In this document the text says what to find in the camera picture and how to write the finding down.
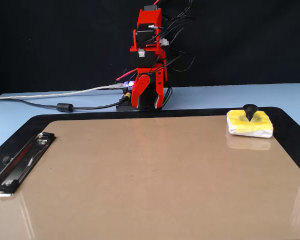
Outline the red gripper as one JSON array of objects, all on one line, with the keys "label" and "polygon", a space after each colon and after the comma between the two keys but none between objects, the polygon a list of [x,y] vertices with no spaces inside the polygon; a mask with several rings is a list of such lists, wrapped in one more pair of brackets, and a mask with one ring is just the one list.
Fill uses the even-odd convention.
[{"label": "red gripper", "polygon": [[164,81],[168,81],[168,73],[166,64],[156,63],[153,67],[137,68],[136,80],[134,81],[130,98],[131,105],[134,108],[138,108],[140,96],[146,90],[151,82],[151,79],[153,79],[154,77],[156,90],[154,108],[159,109],[162,107],[164,99]]}]

